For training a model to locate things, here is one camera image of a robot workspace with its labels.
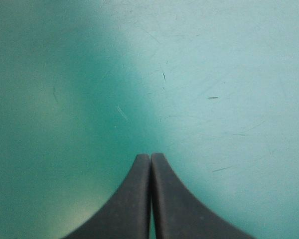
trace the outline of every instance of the black plastic prong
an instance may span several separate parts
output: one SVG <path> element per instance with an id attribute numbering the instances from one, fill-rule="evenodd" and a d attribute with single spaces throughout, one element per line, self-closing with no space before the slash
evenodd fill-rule
<path id="1" fill-rule="evenodd" d="M 151 156 L 152 203 L 157 239 L 252 239 L 221 219 L 182 184 L 165 156 Z"/>
<path id="2" fill-rule="evenodd" d="M 105 205 L 64 239 L 148 239 L 150 158 L 136 157 L 128 175 Z"/>

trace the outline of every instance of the black curved edge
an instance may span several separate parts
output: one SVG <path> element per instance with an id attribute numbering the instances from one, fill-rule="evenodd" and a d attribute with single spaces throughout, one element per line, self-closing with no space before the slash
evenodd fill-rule
<path id="1" fill-rule="evenodd" d="M 196 199 L 161 153 L 151 156 L 151 187 L 157 239 L 252 239 Z"/>
<path id="2" fill-rule="evenodd" d="M 148 239 L 150 158 L 140 154 L 105 205 L 64 239 Z"/>

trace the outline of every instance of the green plastic surface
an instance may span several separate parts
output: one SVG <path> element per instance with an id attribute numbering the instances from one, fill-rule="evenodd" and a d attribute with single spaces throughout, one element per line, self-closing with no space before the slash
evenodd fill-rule
<path id="1" fill-rule="evenodd" d="M 299 239 L 299 1 L 0 1 L 0 239 L 66 235 L 154 151 Z"/>

